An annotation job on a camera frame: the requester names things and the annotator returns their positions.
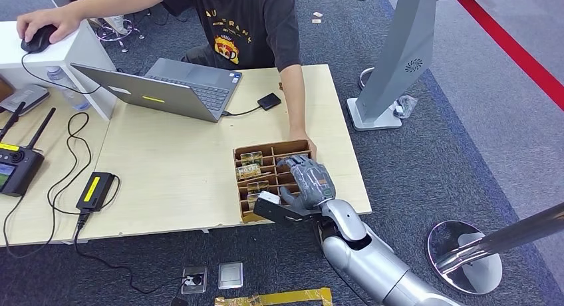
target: man's arm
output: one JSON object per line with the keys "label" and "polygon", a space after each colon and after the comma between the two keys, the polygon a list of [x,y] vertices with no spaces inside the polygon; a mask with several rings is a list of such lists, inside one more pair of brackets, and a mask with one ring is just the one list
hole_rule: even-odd
{"label": "man's arm", "polygon": [[17,19],[20,38],[29,42],[37,30],[45,25],[57,27],[49,41],[58,42],[75,31],[86,18],[111,17],[137,12],[162,0],[78,0],[60,8],[39,10]]}
{"label": "man's arm", "polygon": [[308,140],[313,151],[313,158],[317,147],[307,136],[305,129],[305,85],[301,65],[291,65],[280,72],[284,97],[288,108],[288,121],[290,124],[291,140]]}
{"label": "man's arm", "polygon": [[299,31],[295,0],[266,0],[267,42],[274,52],[288,107],[291,140],[307,140],[316,156],[317,148],[307,136],[305,126],[305,85],[299,57]]}

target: man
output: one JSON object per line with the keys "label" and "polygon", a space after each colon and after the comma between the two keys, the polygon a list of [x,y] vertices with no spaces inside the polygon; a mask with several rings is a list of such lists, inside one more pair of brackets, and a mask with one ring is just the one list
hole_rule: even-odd
{"label": "man", "polygon": [[75,31],[83,19],[141,11],[164,2],[179,15],[193,5],[208,44],[190,49],[183,61],[223,69],[278,68],[288,106],[289,138],[308,140],[305,130],[305,86],[299,58],[294,0],[78,0],[64,7],[39,10],[17,19],[20,38],[30,41],[37,29],[57,27],[56,43]]}

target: yellow label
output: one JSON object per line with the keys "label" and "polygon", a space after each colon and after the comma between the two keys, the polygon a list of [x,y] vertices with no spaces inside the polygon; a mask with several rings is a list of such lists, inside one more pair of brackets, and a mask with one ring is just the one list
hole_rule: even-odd
{"label": "yellow label", "polygon": [[0,148],[3,148],[5,150],[10,150],[10,151],[18,151],[19,150],[19,146],[4,144],[4,143],[0,143]]}
{"label": "yellow label", "polygon": [[160,99],[158,99],[158,98],[152,98],[152,97],[150,97],[150,96],[144,96],[144,95],[142,95],[142,96],[143,96],[143,98],[146,99],[146,100],[151,100],[151,101],[155,101],[155,102],[164,103],[163,100],[160,100]]}
{"label": "yellow label", "polygon": [[90,185],[90,188],[88,189],[88,193],[86,193],[86,197],[84,198],[85,202],[89,202],[90,198],[92,197],[92,193],[94,193],[94,190],[96,189],[96,185],[98,185],[98,181],[100,180],[100,177],[97,176],[94,178],[94,181],[92,181],[92,185]]}

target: red stripe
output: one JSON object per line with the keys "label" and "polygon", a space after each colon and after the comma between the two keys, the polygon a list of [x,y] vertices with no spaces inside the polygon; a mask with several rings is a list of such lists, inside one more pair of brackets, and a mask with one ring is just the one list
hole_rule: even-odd
{"label": "red stripe", "polygon": [[484,28],[492,39],[545,93],[564,110],[564,86],[535,60],[507,31],[505,31],[475,0],[458,0],[468,13]]}

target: laptop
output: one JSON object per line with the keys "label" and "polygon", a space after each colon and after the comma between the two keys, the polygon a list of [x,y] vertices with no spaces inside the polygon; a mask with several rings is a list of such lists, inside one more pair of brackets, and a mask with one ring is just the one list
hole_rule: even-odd
{"label": "laptop", "polygon": [[160,58],[145,76],[71,63],[74,68],[128,104],[217,122],[243,76]]}

